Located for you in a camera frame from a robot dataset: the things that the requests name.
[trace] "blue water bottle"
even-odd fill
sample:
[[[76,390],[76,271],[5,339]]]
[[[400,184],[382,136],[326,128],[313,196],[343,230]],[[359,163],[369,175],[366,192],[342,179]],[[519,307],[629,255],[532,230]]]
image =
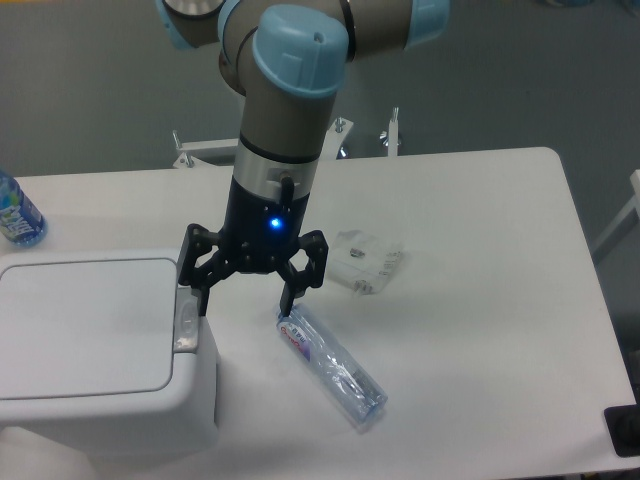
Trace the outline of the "blue water bottle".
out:
[[[47,233],[47,225],[16,180],[0,170],[0,232],[14,245],[31,247]]]

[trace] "bottle label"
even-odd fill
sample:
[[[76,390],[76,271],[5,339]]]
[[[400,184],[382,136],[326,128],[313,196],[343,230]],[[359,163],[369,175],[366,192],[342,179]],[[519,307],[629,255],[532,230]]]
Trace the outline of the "bottle label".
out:
[[[20,243],[40,234],[42,215],[26,195],[11,194],[0,208],[0,230],[11,241]]]
[[[278,323],[278,329],[291,344],[298,349],[307,362],[311,361],[311,349],[309,339],[307,335],[298,327],[295,323],[280,322]]]

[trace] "white table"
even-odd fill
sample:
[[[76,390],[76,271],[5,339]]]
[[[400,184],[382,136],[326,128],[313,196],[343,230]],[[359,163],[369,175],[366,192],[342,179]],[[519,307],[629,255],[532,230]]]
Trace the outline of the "white table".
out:
[[[51,250],[179,246],[222,225],[230,168],[24,178]],[[324,162],[304,231],[404,242],[379,295],[327,281],[306,304],[389,394],[352,429],[279,338],[282,282],[211,295],[220,441],[162,459],[88,459],[17,429],[0,478],[517,478],[640,466],[603,410],[633,395],[562,166],[547,149]],[[0,244],[0,254],[10,249]]]

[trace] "plastic water bottle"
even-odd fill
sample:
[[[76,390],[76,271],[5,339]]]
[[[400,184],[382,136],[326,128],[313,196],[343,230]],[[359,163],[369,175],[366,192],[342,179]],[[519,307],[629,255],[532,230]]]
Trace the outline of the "plastic water bottle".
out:
[[[0,232],[15,245],[30,247],[47,233],[47,225],[16,180],[0,170]]]
[[[304,305],[278,315],[278,331],[357,425],[369,423],[387,395]]]

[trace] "light blue joint cap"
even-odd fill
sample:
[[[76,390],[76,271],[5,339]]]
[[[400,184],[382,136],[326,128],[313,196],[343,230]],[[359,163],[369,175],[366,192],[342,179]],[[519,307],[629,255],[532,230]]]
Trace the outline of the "light blue joint cap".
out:
[[[406,48],[433,40],[449,22],[449,0],[413,0]]]
[[[167,13],[167,7],[164,6],[162,0],[156,0],[156,8],[158,9],[158,14],[160,15],[160,19],[162,20],[162,24],[164,25],[164,29],[167,31],[169,38],[171,39],[171,43],[178,50],[191,50],[194,48],[189,42],[187,42],[180,32],[176,29],[169,18],[169,14]]]
[[[298,97],[325,98],[342,86],[349,35],[337,20],[296,5],[262,14],[253,56],[276,86]]]
[[[227,26],[227,21],[229,20],[231,12],[233,12],[233,9],[236,8],[239,3],[240,0],[226,0],[220,9],[220,14],[218,15],[218,37],[220,39],[220,45],[222,45],[222,54],[228,63],[231,63],[231,59],[224,49],[224,27]]]

